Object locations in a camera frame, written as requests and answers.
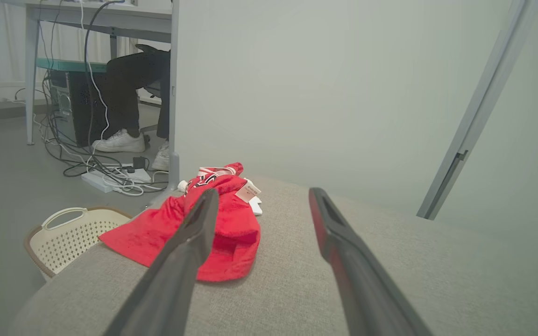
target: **red garment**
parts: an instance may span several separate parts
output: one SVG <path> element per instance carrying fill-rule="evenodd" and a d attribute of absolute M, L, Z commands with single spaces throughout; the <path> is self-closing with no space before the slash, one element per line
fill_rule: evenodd
<path fill-rule="evenodd" d="M 197 176 L 188 183 L 185 195 L 168 198 L 160 209 L 149 209 L 99 239 L 124 257 L 150 267 L 199 196 L 214 188 L 219 194 L 215 239 L 209 258 L 198 269 L 197 279 L 226 281 L 245 277 L 255 260 L 261 228 L 250 205 L 235 195 L 247 183 L 239 177 L 242 165 L 237 162 L 228 166 L 235 168 L 236 175 Z"/>

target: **white wall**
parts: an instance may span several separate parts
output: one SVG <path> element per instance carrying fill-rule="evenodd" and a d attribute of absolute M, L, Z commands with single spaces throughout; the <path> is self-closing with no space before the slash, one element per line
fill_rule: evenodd
<path fill-rule="evenodd" d="M 24 87 L 24 8 L 9 6 L 0 2 L 0 101 L 13 99 L 14 92 Z M 47 54 L 51 57 L 52 23 L 43 23 L 43 37 Z M 56 25 L 53 32 L 53 55 L 58 59 L 82 60 L 84 58 L 84 36 L 79 36 L 79 29 Z M 105 34 L 94 33 L 89 37 L 89 59 L 94 62 L 107 62 L 109 56 L 109 39 Z M 118 39 L 120 55 L 128 52 L 127 39 Z M 39 57 L 45 57 L 43 42 L 39 40 Z M 37 71 L 38 83 L 44 71 Z M 18 95 L 24 98 L 24 91 Z"/>
<path fill-rule="evenodd" d="M 538 16 L 436 220 L 538 250 Z"/>
<path fill-rule="evenodd" d="M 177 150 L 416 214 L 509 1 L 182 1 Z"/>

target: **beige plastic basket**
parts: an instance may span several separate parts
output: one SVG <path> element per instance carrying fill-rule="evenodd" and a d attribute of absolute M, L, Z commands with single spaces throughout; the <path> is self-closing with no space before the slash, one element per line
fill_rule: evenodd
<path fill-rule="evenodd" d="M 81 212 L 81 215 L 49 228 L 56 218 L 73 212 Z M 49 280 L 97 243 L 101 234 L 129 220 L 129 215 L 111 208 L 67 208 L 34 228 L 24 240 L 24 248 L 45 279 Z"/>

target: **shoe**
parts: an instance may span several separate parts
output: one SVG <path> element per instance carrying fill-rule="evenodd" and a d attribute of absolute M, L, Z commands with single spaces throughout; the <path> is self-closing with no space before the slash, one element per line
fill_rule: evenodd
<path fill-rule="evenodd" d="M 166 141 L 159 147 L 159 152 L 155 156 L 152 168 L 154 170 L 163 170 L 164 172 L 169 171 L 169 142 Z"/>
<path fill-rule="evenodd" d="M 121 129 L 107 140 L 95 140 L 92 143 L 92 148 L 107 153 L 140 153 L 145 151 L 145 138 L 142 134 L 139 134 L 138 138 L 132 138 L 132 136 L 128 134 L 128 131 Z"/>

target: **gray fabric surface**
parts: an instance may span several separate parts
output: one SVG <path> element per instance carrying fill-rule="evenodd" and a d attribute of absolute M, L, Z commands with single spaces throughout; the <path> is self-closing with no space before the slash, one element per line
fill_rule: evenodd
<path fill-rule="evenodd" d="M 263 200 L 255 265 L 245 279 L 197 284 L 186 334 L 346 334 L 308 189 L 251 178 Z M 434 334 L 538 334 L 538 283 L 525 280 L 521 260 L 528 256 L 468 231 L 332 198 Z M 11 334 L 100 335 L 144 271 L 98 244 L 27 302 Z"/>

